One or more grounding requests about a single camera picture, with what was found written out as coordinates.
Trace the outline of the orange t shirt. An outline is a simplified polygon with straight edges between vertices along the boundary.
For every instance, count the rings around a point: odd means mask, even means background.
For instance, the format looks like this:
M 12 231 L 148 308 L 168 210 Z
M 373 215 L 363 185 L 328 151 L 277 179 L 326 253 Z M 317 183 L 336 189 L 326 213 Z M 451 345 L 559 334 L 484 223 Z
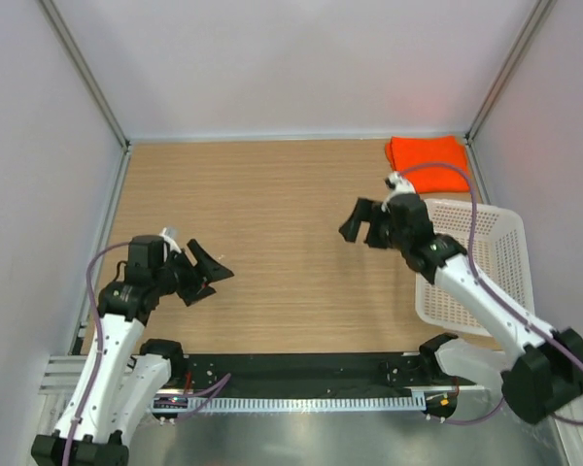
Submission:
M 385 155 L 392 169 L 404 172 L 420 194 L 461 193 L 468 191 L 465 179 L 448 164 L 469 175 L 466 151 L 455 136 L 438 138 L 391 137 Z

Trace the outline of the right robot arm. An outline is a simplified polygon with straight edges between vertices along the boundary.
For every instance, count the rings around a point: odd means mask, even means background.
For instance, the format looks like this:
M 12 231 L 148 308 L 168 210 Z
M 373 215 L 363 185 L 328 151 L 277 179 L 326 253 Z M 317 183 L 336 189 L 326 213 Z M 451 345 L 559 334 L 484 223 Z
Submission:
M 360 198 L 339 232 L 353 243 L 364 222 L 369 247 L 398 250 L 412 271 L 465 307 L 499 343 L 505 361 L 489 383 L 521 420 L 537 424 L 583 395 L 582 337 L 555 329 L 506 294 L 457 239 L 435 231 L 419 195 Z

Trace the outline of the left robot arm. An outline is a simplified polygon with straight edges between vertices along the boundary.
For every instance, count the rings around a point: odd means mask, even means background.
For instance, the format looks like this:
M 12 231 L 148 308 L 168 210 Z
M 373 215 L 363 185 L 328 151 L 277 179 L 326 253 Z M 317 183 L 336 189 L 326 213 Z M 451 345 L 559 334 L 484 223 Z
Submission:
M 38 465 L 125 465 L 141 418 L 163 388 L 187 374 L 181 343 L 150 339 L 128 362 L 162 298 L 191 306 L 213 294 L 233 272 L 191 239 L 180 247 L 162 230 L 124 243 L 127 254 L 113 279 L 88 298 L 94 322 L 91 348 L 75 390 L 52 432 L 35 437 Z

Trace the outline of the white plastic basket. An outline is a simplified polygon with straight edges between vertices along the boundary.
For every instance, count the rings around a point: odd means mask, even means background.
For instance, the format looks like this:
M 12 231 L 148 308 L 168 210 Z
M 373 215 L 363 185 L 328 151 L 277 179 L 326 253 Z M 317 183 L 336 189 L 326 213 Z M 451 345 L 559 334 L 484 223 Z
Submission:
M 429 218 L 437 233 L 468 245 L 472 204 L 453 199 L 429 199 Z M 530 313 L 534 312 L 532 279 L 524 223 L 510 210 L 479 204 L 473 257 L 477 268 Z M 415 311 L 425 323 L 448 331 L 488 337 L 490 334 L 455 299 L 416 278 Z

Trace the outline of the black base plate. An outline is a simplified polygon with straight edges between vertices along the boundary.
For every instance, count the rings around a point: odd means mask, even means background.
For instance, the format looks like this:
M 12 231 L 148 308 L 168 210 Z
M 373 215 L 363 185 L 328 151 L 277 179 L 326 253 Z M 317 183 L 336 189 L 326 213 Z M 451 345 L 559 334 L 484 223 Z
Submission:
M 414 387 L 452 387 L 455 377 L 405 352 L 191 354 L 185 372 L 163 387 L 201 391 L 225 375 L 226 398 L 353 399 L 405 396 Z

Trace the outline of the aluminium rail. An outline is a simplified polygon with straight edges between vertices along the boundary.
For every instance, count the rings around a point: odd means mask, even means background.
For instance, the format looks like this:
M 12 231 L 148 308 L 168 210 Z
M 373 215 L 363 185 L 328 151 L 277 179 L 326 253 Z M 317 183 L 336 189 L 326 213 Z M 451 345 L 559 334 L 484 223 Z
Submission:
M 41 394 L 72 393 L 86 364 L 85 355 L 52 356 L 40 384 Z

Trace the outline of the left aluminium frame post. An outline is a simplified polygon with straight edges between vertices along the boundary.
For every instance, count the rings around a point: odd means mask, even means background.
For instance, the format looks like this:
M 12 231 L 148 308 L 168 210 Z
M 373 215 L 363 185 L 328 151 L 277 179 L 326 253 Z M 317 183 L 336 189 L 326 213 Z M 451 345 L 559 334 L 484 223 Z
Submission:
M 77 74 L 86 88 L 86 91 L 92 99 L 92 102 L 95 104 L 115 139 L 118 141 L 121 150 L 127 151 L 130 146 L 129 139 L 125 136 L 125 133 L 112 111 L 104 92 L 97 82 L 97 79 L 93 76 L 86 58 L 81 52 L 80 47 L 72 35 L 62 13 L 52 0 L 38 0 L 37 5 L 46 17 L 50 28 L 58 39 L 58 42 L 61 44 L 68 58 L 72 62 Z

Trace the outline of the aluminium frame post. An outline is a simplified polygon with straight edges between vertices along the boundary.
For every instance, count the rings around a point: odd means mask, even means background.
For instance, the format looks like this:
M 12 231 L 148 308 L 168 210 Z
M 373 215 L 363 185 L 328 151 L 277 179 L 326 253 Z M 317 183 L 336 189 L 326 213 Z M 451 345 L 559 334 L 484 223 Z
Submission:
M 125 133 L 112 111 L 104 92 L 97 82 L 97 79 L 93 76 L 86 58 L 81 52 L 80 47 L 72 35 L 62 13 L 52 0 L 38 0 L 37 5 L 46 17 L 50 28 L 58 39 L 58 42 L 61 44 L 68 58 L 72 62 L 77 74 L 86 88 L 86 91 L 92 99 L 92 102 L 95 104 L 115 139 L 118 141 L 121 150 L 127 151 L 130 146 L 129 139 L 125 136 Z
M 516 73 L 518 66 L 523 61 L 531 47 L 535 36 L 539 33 L 546 18 L 550 15 L 555 5 L 555 0 L 537 0 L 533 3 L 532 10 L 527 15 L 527 18 L 520 28 L 508 54 L 503 60 L 479 111 L 465 133 L 464 139 L 468 145 L 472 144 L 481 131 L 498 99 L 509 85 L 509 82 Z

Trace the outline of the right aluminium frame post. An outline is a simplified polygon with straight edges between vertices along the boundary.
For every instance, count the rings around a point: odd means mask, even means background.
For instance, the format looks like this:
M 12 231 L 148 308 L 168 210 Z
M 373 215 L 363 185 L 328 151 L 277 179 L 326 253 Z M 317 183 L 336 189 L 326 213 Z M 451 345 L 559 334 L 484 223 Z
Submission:
M 479 111 L 465 133 L 464 139 L 468 145 L 472 144 L 481 131 L 498 99 L 509 85 L 509 82 L 516 73 L 518 66 L 523 61 L 531 47 L 535 36 L 539 33 L 546 18 L 550 15 L 555 5 L 555 0 L 537 0 L 533 3 L 532 10 L 527 15 L 527 18 L 520 28 L 508 54 L 503 60 Z

